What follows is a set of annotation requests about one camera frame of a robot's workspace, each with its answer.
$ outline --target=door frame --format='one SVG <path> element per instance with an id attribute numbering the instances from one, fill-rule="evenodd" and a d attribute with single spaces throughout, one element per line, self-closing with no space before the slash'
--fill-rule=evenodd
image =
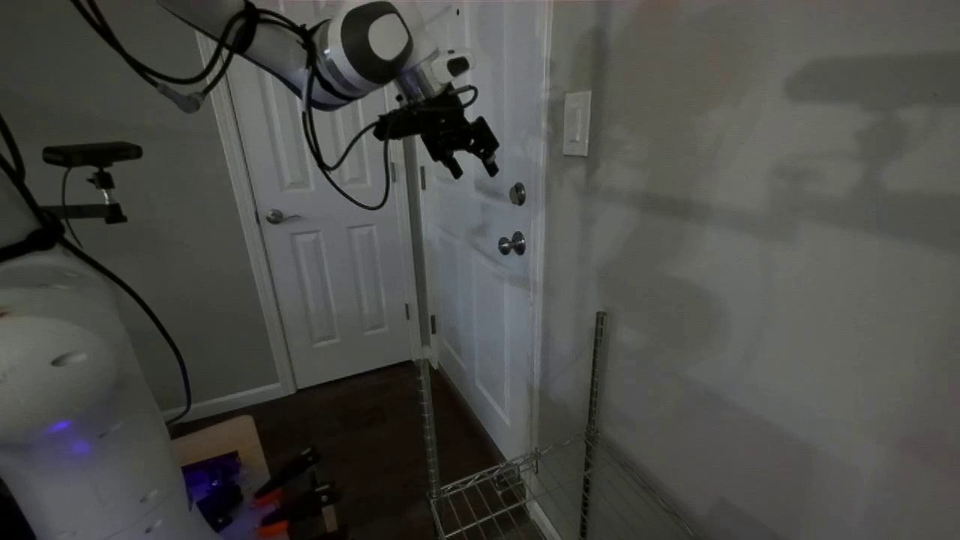
<path id="1" fill-rule="evenodd" d="M 197 43 L 202 60 L 206 62 L 212 55 L 211 39 L 196 34 L 196 43 Z M 240 234 L 242 234 L 253 281 L 255 281 L 264 327 L 267 327 L 270 364 L 276 368 L 276 383 L 278 383 L 281 397 L 290 397 L 290 393 L 296 393 L 295 364 L 290 364 L 289 338 L 284 338 L 281 319 L 278 319 L 278 300 L 274 292 L 267 246 L 264 246 L 260 224 L 257 224 L 257 205 L 253 195 L 253 176 L 250 176 L 246 158 L 242 158 L 242 140 L 240 140 L 240 130 L 238 130 L 238 116 L 233 116 L 230 88 L 215 83 L 215 89 L 211 93 L 211 104 L 212 104 L 223 158 L 224 158 L 228 176 L 230 176 L 230 191 L 233 191 L 233 205 L 238 205 L 238 215 L 240 215 Z"/>
<path id="2" fill-rule="evenodd" d="M 544 116 L 539 116 L 539 135 L 544 135 L 544 146 L 539 146 L 539 183 L 531 188 L 531 292 L 534 292 L 534 300 L 531 300 L 531 319 L 534 319 L 534 327 L 531 327 L 531 382 L 534 382 L 534 393 L 531 397 L 531 445 L 539 448 L 539 445 L 549 445 L 549 441 L 539 441 L 539 405 L 544 405 L 544 350 L 545 350 L 545 231 L 549 231 L 549 201 L 545 201 L 545 183 L 549 183 L 549 124 L 551 124 L 551 111 L 554 111 L 554 43 L 551 43 L 551 31 L 554 31 L 554 4 L 545 4 L 539 0 L 538 4 L 538 16 L 539 16 L 539 62 L 544 62 Z"/>

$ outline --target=wire rack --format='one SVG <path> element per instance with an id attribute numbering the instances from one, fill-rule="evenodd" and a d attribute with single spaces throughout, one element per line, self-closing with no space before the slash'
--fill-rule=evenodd
<path id="1" fill-rule="evenodd" d="M 564 445 L 538 448 L 520 458 L 484 468 L 463 479 L 441 487 L 441 458 L 439 458 L 439 432 L 434 432 L 434 407 L 431 407 L 431 366 L 420 360 L 420 405 L 422 405 L 422 441 L 425 441 L 425 465 L 428 465 L 428 511 L 441 540 L 545 540 L 538 528 L 534 506 L 549 497 L 554 482 L 544 482 L 549 470 L 559 470 L 559 455 L 577 455 L 571 465 L 560 465 L 568 482 L 573 482 L 580 494 L 580 506 L 568 506 L 568 517 L 580 517 L 580 534 L 589 537 L 589 494 L 590 494 L 590 448 L 594 448 L 594 423 L 596 423 L 596 356 L 604 342 L 604 319 L 596 315 L 594 327 L 594 366 L 590 366 L 590 405 L 589 425 L 583 435 Z"/>
<path id="2" fill-rule="evenodd" d="M 539 528 L 529 517 L 531 487 L 526 487 L 522 461 L 500 461 L 480 474 L 441 487 L 431 494 L 431 518 L 439 537 L 487 540 L 487 537 L 531 537 L 539 540 Z"/>

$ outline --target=metal pole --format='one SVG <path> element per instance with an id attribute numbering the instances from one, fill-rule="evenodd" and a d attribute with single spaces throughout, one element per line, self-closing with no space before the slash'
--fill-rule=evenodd
<path id="1" fill-rule="evenodd" d="M 589 425 L 586 425 L 586 452 L 583 452 L 583 491 L 580 491 L 580 540 L 590 537 L 590 491 L 594 491 L 594 452 L 600 435 L 600 360 L 606 342 L 606 312 L 596 312 L 594 320 L 594 354 L 590 354 L 590 386 L 589 386 Z"/>
<path id="2" fill-rule="evenodd" d="M 434 423 L 434 407 L 431 407 L 431 366 L 428 366 L 428 360 L 420 360 L 420 407 L 422 407 L 428 505 L 434 505 L 439 489 L 441 489 L 441 452 L 439 452 L 439 423 Z"/>

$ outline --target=wire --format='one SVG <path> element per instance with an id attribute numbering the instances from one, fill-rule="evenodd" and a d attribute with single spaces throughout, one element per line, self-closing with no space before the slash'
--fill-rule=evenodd
<path id="1" fill-rule="evenodd" d="M 5 126 L 3 116 L 0 116 L 0 137 L 3 137 L 3 146 L 5 146 L 5 154 L 10 154 L 10 157 L 0 157 L 0 168 L 5 171 L 5 176 L 10 176 L 12 183 L 25 183 L 25 176 L 27 176 L 25 157 L 22 157 L 22 146 L 17 146 L 17 140 L 12 137 L 12 133 L 10 133 L 10 126 Z"/>
<path id="2" fill-rule="evenodd" d="M 137 310 L 150 319 L 150 324 L 159 331 L 159 337 L 168 342 L 175 360 L 177 360 L 177 372 L 179 372 L 179 383 L 182 383 L 182 407 L 177 418 L 168 420 L 168 425 L 177 425 L 190 412 L 191 412 L 191 379 L 182 360 L 182 350 L 177 344 L 177 338 L 170 337 L 170 331 L 162 324 L 162 319 L 150 310 L 150 302 L 128 285 L 122 281 L 114 270 L 109 270 L 101 262 L 95 262 L 93 256 L 87 256 L 80 246 L 69 243 L 67 237 L 60 237 L 60 246 L 67 251 L 71 251 L 74 258 L 80 258 L 87 267 L 93 267 L 95 272 L 101 272 L 105 280 L 111 280 L 132 302 L 137 302 Z"/>
<path id="3" fill-rule="evenodd" d="M 71 221 L 69 221 L 69 215 L 67 215 L 67 179 L 69 179 L 69 173 L 71 173 L 71 168 L 64 168 L 64 176 L 60 176 L 60 221 L 64 221 L 64 228 L 69 231 L 69 237 L 71 237 L 79 246 L 83 246 L 80 237 L 79 237 L 79 231 L 71 231 Z"/>
<path id="4" fill-rule="evenodd" d="M 384 210 L 388 201 L 391 201 L 391 183 L 394 183 L 394 173 L 391 173 L 391 144 L 388 144 L 391 135 L 384 135 L 384 191 L 381 191 L 381 197 L 377 197 L 374 205 L 365 205 L 365 201 L 349 195 L 349 191 L 331 176 L 331 171 L 335 171 L 335 168 L 350 157 L 350 151 L 357 146 L 357 140 L 360 140 L 365 133 L 373 133 L 374 124 L 368 124 L 365 130 L 360 130 L 360 133 L 350 137 L 350 144 L 344 146 L 344 154 L 341 154 L 332 165 L 327 165 L 327 163 L 323 163 L 320 140 L 318 140 L 318 133 L 314 133 L 313 108 L 308 108 L 308 96 L 313 96 L 314 79 L 318 79 L 318 68 L 314 68 L 314 62 L 313 62 L 308 79 L 307 79 L 307 89 L 303 89 L 303 116 L 301 116 L 301 120 L 303 120 L 307 146 L 308 146 L 314 165 L 320 168 L 320 176 L 323 176 L 323 179 L 332 187 L 332 191 L 341 195 L 349 205 L 354 205 L 354 207 L 360 207 L 360 210 L 365 210 L 365 213 Z"/>
<path id="5" fill-rule="evenodd" d="M 473 104 L 473 101 L 480 99 L 480 88 L 473 88 L 473 83 L 458 88 L 456 93 L 472 93 L 472 99 L 465 101 L 465 108 L 467 108 L 467 104 Z"/>
<path id="6" fill-rule="evenodd" d="M 179 423 L 191 412 L 191 379 L 190 379 L 190 368 L 185 368 L 185 360 L 182 360 L 182 350 L 179 350 L 177 338 L 168 334 L 168 327 L 159 320 L 159 315 L 150 310 L 150 302 L 132 285 L 127 285 L 117 272 L 111 272 L 105 263 L 98 263 L 80 246 L 69 243 L 64 237 L 64 228 L 56 221 L 52 221 L 48 213 L 37 205 L 32 191 L 25 183 L 25 176 L 27 176 L 25 157 L 17 151 L 17 140 L 12 137 L 3 113 L 0 113 L 0 137 L 3 137 L 5 151 L 10 151 L 10 158 L 0 157 L 0 168 L 10 173 L 12 187 L 25 195 L 25 201 L 32 210 L 32 215 L 38 218 L 41 231 L 52 234 L 52 246 L 60 243 L 67 251 L 71 251 L 74 258 L 90 263 L 95 272 L 111 280 L 117 287 L 122 287 L 143 310 L 143 315 L 154 320 L 154 327 L 162 334 L 162 338 L 175 350 L 179 383 L 182 383 L 182 412 L 177 418 L 170 418 L 168 425 Z"/>
<path id="7" fill-rule="evenodd" d="M 257 10 L 257 22 L 260 22 L 260 25 L 270 25 L 270 26 L 284 26 L 284 31 L 290 31 L 290 34 L 301 34 L 301 39 L 303 39 L 307 34 L 313 34 L 308 26 L 295 25 L 295 22 L 284 18 L 281 12 L 270 12 L 270 10 Z"/>
<path id="8" fill-rule="evenodd" d="M 117 39 L 117 34 L 111 31 L 109 18 L 98 12 L 95 0 L 71 0 L 71 5 L 83 16 L 83 22 L 93 26 L 93 34 L 98 39 L 105 39 L 122 60 L 127 65 L 141 75 L 147 83 L 154 88 L 162 88 L 162 83 L 202 83 L 211 81 L 202 88 L 197 96 L 206 96 L 228 73 L 230 60 L 233 60 L 233 51 L 228 47 L 228 39 L 233 37 L 238 25 L 246 25 L 246 22 L 257 22 L 260 18 L 260 10 L 240 10 L 238 16 L 228 18 L 224 31 L 219 34 L 215 39 L 215 51 L 212 56 L 202 65 L 202 73 L 196 75 L 168 75 L 168 73 L 159 73 L 159 68 L 150 68 L 147 62 L 141 62 L 137 56 L 132 56 L 122 43 Z"/>

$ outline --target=white trim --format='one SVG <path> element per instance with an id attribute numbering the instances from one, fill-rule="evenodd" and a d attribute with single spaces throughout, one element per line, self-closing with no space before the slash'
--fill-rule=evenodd
<path id="1" fill-rule="evenodd" d="M 197 47 L 202 47 L 203 60 L 212 55 L 206 37 L 197 37 Z M 270 360 L 276 368 L 276 383 L 284 397 L 290 397 L 296 389 L 296 383 L 295 383 L 289 338 L 281 331 L 278 302 L 276 302 L 276 292 L 274 292 L 274 280 L 270 280 L 267 246 L 264 246 L 260 228 L 255 221 L 257 207 L 253 197 L 253 179 L 246 171 L 242 140 L 240 140 L 233 99 L 230 99 L 228 83 L 219 83 L 211 93 L 211 101 L 212 101 L 215 133 L 223 140 L 223 158 L 228 165 L 228 176 L 230 176 L 230 188 L 233 188 L 233 205 L 240 213 L 240 231 L 242 231 L 242 243 L 246 243 L 253 281 L 255 281 L 255 292 L 260 300 L 260 315 L 264 315 L 264 327 L 267 327 L 267 338 L 270 338 Z"/>
<path id="2" fill-rule="evenodd" d="M 545 168 L 549 168 L 549 93 L 551 93 L 551 26 L 554 26 L 554 10 L 551 4 L 539 4 L 539 16 L 544 16 L 544 120 L 539 120 L 539 137 L 544 137 L 544 151 L 539 151 L 539 183 L 531 195 L 534 201 L 534 218 L 531 218 L 531 280 L 534 280 L 534 372 L 531 372 L 531 386 L 534 386 L 534 402 L 531 402 L 531 448 L 544 445 L 539 441 L 539 402 L 544 402 L 544 350 L 545 350 L 545 228 L 549 228 L 549 218 L 545 218 L 545 210 L 549 210 L 549 201 L 545 201 Z"/>
<path id="3" fill-rule="evenodd" d="M 410 319 L 405 324 L 405 337 L 408 337 L 408 356 L 422 356 L 425 350 L 420 348 L 420 319 L 418 319 L 418 262 L 413 262 L 413 213 L 410 213 L 410 187 L 418 187 L 418 179 L 410 183 L 410 168 L 408 168 L 408 154 L 405 154 L 405 144 L 391 144 L 391 176 L 394 176 L 394 195 L 391 197 L 399 197 L 395 205 L 395 231 L 399 231 L 399 250 L 408 251 L 405 256 L 405 263 L 403 267 L 403 281 L 405 281 L 405 292 L 403 292 L 403 302 L 408 302 L 410 310 Z"/>
<path id="4" fill-rule="evenodd" d="M 538 521 L 538 528 L 544 530 L 545 540 L 560 540 L 559 528 L 549 521 L 549 517 L 544 512 L 539 500 L 529 505 L 531 518 Z"/>
<path id="5" fill-rule="evenodd" d="M 403 140 L 403 179 L 405 179 L 405 231 L 408 231 L 408 241 L 410 241 L 410 281 L 413 281 L 413 324 L 410 324 L 410 350 L 413 356 L 434 356 L 431 354 L 431 334 L 428 334 L 428 315 L 434 312 L 431 310 L 431 300 L 428 300 L 428 262 L 425 262 L 425 221 L 422 221 L 422 191 L 420 191 L 420 154 L 418 154 L 418 140 Z"/>
<path id="6" fill-rule="evenodd" d="M 428 344 L 422 348 L 422 356 L 428 356 L 428 366 L 431 368 L 441 368 L 441 338 L 431 334 L 431 320 L 439 319 L 439 300 L 434 300 L 434 263 L 431 263 L 431 251 L 428 251 L 428 234 L 431 234 L 431 218 L 428 218 L 428 201 L 425 201 L 425 191 L 428 191 L 428 173 L 425 173 L 425 165 L 428 165 L 428 158 L 425 158 L 425 151 L 422 151 L 422 144 L 418 144 L 418 140 L 410 140 L 413 146 L 410 146 L 410 157 L 413 157 L 413 165 L 410 165 L 410 171 L 413 171 L 413 191 L 418 191 L 418 197 L 420 197 L 420 243 L 422 243 L 422 296 L 425 296 L 425 334 L 428 334 Z"/>
<path id="7" fill-rule="evenodd" d="M 191 405 L 185 420 L 190 423 L 191 420 L 203 420 L 203 418 L 253 407 L 253 405 L 260 405 L 260 402 L 274 402 L 274 398 L 281 398 L 281 397 L 289 397 L 289 389 L 281 383 L 264 383 L 264 386 L 253 386 L 253 389 L 242 389 L 242 393 L 228 393 L 228 397 L 219 397 L 219 398 L 197 402 L 197 405 Z"/>

